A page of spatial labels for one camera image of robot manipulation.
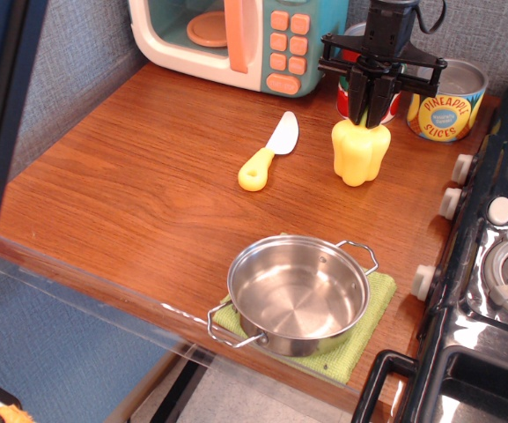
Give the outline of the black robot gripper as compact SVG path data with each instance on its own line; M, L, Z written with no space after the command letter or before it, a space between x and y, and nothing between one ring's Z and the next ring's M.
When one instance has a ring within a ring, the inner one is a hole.
M365 127L381 124L395 93L401 90L435 96L447 61L411 43L415 26L435 33L445 20L446 2L437 21L427 27L418 1L371 1L364 34L327 33L318 69L349 80L349 118L360 124L367 106Z

